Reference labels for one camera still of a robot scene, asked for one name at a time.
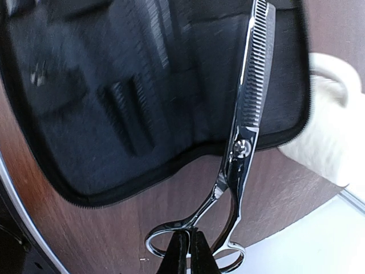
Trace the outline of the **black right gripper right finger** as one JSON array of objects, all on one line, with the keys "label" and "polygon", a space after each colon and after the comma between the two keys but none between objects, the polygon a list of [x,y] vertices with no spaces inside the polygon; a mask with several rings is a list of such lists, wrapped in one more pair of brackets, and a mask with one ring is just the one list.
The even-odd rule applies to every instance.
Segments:
[{"label": "black right gripper right finger", "polygon": [[190,270],[192,274],[220,274],[220,270],[202,231],[192,231],[190,253]]}]

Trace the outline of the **black zip tool case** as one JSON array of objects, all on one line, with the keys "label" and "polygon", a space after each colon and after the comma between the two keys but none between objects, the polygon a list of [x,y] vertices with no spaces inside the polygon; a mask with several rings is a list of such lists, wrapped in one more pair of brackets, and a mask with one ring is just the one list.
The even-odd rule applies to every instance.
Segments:
[{"label": "black zip tool case", "polygon": [[221,156],[251,6],[2,1],[7,97],[58,194],[108,206]]}]

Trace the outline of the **silver thinning scissors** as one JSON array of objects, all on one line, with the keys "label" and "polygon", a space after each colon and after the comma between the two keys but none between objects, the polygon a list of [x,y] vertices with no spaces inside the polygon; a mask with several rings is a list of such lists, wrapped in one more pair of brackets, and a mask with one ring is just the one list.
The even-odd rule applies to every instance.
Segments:
[{"label": "silver thinning scissors", "polygon": [[256,150],[263,108],[267,95],[273,58],[275,7],[266,1],[253,1],[250,12],[240,78],[234,103],[230,137],[220,169],[210,194],[189,217],[161,224],[145,238],[150,253],[164,258],[176,231],[188,234],[186,259],[191,260],[190,241],[196,224],[225,191],[231,194],[229,219],[221,235],[210,247],[220,273],[230,273],[241,266],[246,257],[243,246],[231,241],[242,219],[242,199],[250,166]]}]

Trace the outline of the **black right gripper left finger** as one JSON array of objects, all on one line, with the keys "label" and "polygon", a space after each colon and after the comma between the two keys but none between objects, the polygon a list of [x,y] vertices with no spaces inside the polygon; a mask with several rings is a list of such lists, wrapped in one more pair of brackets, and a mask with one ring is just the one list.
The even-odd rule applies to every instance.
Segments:
[{"label": "black right gripper left finger", "polygon": [[176,231],[169,242],[166,254],[157,270],[157,274],[186,274],[186,255],[188,252],[188,234]]}]

